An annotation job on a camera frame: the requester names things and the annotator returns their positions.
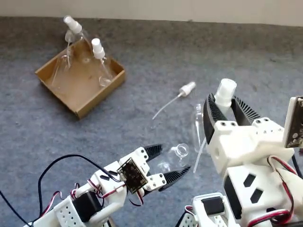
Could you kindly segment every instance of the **clear plastic bottle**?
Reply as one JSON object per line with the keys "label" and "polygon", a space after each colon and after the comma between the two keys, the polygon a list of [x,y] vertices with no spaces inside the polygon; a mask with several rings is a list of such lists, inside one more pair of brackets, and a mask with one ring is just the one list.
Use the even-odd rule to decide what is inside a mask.
{"label": "clear plastic bottle", "polygon": [[100,39],[95,38],[91,41],[94,57],[97,60],[96,75],[98,76],[101,87],[107,86],[114,78],[114,74],[110,68],[110,59],[106,57]]}
{"label": "clear plastic bottle", "polygon": [[58,57],[53,74],[51,76],[50,85],[58,94],[65,94],[69,89],[69,82],[68,78],[66,77],[66,72],[71,68],[74,58],[73,50],[70,47],[72,42],[71,39],[72,37],[69,36],[67,39],[68,44],[66,51],[64,51],[62,55]]}
{"label": "clear plastic bottle", "polygon": [[185,143],[180,143],[164,154],[163,161],[158,164],[158,168],[163,172],[167,172],[184,167],[188,162],[189,147]]}
{"label": "clear plastic bottle", "polygon": [[199,152],[203,139],[204,139],[204,128],[203,128],[203,110],[202,105],[197,104],[192,115],[192,136],[195,152]]}
{"label": "clear plastic bottle", "polygon": [[90,63],[93,59],[93,53],[88,33],[82,29],[82,26],[71,16],[65,16],[64,22],[74,34],[74,37],[72,38],[73,41],[77,43],[74,48],[75,57],[84,64]]}

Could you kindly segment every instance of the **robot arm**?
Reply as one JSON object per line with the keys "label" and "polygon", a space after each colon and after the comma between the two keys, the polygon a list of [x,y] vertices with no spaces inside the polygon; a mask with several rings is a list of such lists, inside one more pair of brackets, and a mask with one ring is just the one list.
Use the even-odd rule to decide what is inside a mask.
{"label": "robot arm", "polygon": [[[140,147],[107,165],[106,169],[117,179],[114,181],[103,171],[96,171],[88,183],[74,190],[70,196],[33,223],[33,227],[107,227],[110,215],[123,207],[128,191],[141,199],[152,191],[163,191],[172,186],[190,167],[180,171],[149,175],[147,162],[160,155],[161,145]],[[102,193],[105,207],[96,194]]]}
{"label": "robot arm", "polygon": [[[232,217],[223,214],[227,221],[217,226],[230,226],[229,220],[235,219],[242,227],[272,227],[278,215],[284,218],[280,224],[302,221],[303,180],[287,162],[294,155],[293,148],[303,146],[303,97],[291,98],[285,129],[262,118],[238,97],[231,108],[236,121],[228,121],[212,94],[204,105],[207,150],[224,180],[233,213]],[[196,198],[193,215],[199,226],[209,220],[215,223]]]}

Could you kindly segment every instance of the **clear plastic tube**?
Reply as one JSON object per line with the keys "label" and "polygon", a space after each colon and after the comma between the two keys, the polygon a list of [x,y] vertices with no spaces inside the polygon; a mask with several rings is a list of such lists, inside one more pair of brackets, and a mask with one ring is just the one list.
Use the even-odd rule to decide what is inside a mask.
{"label": "clear plastic tube", "polygon": [[198,164],[199,164],[199,161],[200,161],[200,157],[201,157],[201,154],[202,154],[202,151],[203,151],[203,148],[204,148],[205,145],[206,145],[206,138],[204,138],[204,140],[202,142],[202,145],[200,147],[200,150],[199,150],[199,153],[198,153],[198,157],[196,159],[196,163],[195,163],[195,166],[194,166],[194,173],[197,171]]}
{"label": "clear plastic tube", "polygon": [[203,128],[203,113],[201,104],[195,106],[195,110],[192,115],[192,136],[195,152],[198,153],[202,145],[204,137],[204,128]]}
{"label": "clear plastic tube", "polygon": [[175,100],[177,100],[179,97],[181,97],[182,94],[180,93],[179,95],[177,95],[176,97],[174,97],[172,100],[170,100],[168,103],[166,103],[154,116],[153,116],[153,120],[158,116],[158,114],[161,113],[162,110],[164,110],[168,105],[170,105],[172,102],[174,102]]}

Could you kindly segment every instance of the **cardboard box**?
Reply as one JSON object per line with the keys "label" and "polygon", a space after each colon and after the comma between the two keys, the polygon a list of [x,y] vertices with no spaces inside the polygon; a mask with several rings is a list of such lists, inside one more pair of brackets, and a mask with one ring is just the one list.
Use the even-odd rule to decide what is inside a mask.
{"label": "cardboard box", "polygon": [[[76,50],[80,46],[76,43],[71,47],[73,50]],[[125,81],[125,70],[118,62],[110,59],[110,68],[115,73],[115,77],[108,86],[100,88],[98,82],[96,83],[93,78],[93,75],[88,75],[88,69],[75,58],[72,62],[70,72],[66,75],[70,86],[68,86],[64,94],[61,94],[51,86],[49,80],[53,75],[57,58],[63,53],[64,51],[38,69],[36,75],[42,84],[81,119]]]}

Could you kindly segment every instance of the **bottle cap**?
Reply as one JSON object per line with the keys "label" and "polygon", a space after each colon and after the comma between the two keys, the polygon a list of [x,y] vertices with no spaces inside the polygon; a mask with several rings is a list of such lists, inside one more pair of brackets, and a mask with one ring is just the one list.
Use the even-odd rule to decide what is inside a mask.
{"label": "bottle cap", "polygon": [[66,23],[66,25],[70,28],[70,30],[78,34],[82,31],[82,26],[77,21],[75,21],[71,16],[67,15],[64,17],[63,21]]}
{"label": "bottle cap", "polygon": [[95,38],[91,41],[91,44],[93,46],[93,53],[94,57],[97,59],[102,59],[105,57],[104,48],[101,45],[100,39]]}

